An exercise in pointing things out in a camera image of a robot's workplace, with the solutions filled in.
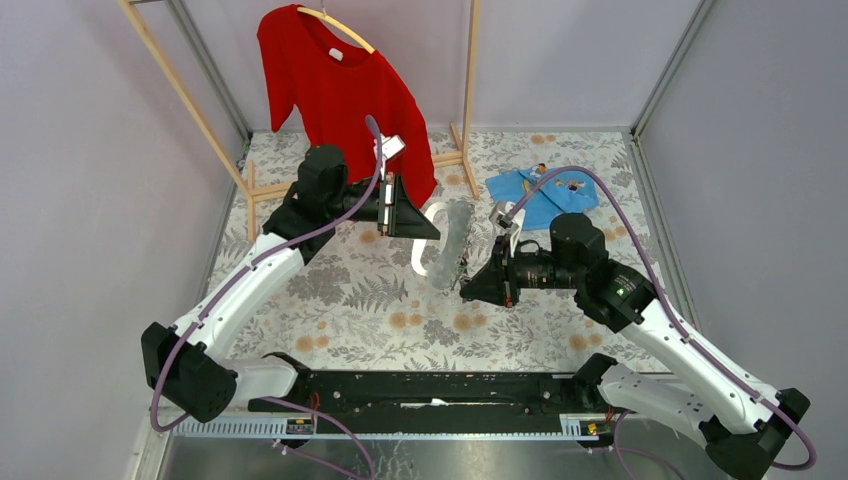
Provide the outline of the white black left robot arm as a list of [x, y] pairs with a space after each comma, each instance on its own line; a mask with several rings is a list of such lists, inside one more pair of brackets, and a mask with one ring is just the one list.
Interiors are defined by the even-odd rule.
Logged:
[[389, 237], [439, 239], [393, 170], [403, 150], [398, 137], [384, 141], [374, 150], [372, 176], [351, 184], [339, 148], [310, 148], [282, 204], [233, 271], [172, 325], [154, 322], [146, 328], [141, 350], [156, 430], [164, 428], [158, 422], [162, 399], [199, 422], [264, 397], [288, 411], [307, 404], [311, 387], [285, 355], [230, 360], [227, 353], [259, 307], [314, 259], [340, 223], [372, 223]]

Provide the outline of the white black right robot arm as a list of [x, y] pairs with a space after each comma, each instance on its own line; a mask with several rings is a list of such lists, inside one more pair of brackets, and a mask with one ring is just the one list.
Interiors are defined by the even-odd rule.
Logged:
[[809, 399], [757, 378], [665, 307], [648, 278], [610, 258], [603, 232], [587, 216], [556, 217], [550, 241], [548, 250], [526, 252], [513, 236], [497, 237], [486, 265], [463, 281], [461, 297], [511, 308], [525, 289], [574, 291], [585, 316], [648, 352], [683, 384], [644, 378], [594, 354], [573, 386], [579, 407], [633, 410], [691, 439], [730, 477], [764, 478]]

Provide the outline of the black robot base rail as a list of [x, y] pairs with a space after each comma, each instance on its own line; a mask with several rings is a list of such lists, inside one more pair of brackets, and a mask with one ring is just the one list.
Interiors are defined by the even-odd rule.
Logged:
[[281, 404], [253, 399], [251, 412], [328, 414], [359, 436], [454, 437], [561, 434], [564, 420], [605, 435], [621, 408], [574, 374], [544, 372], [315, 370], [296, 362]]

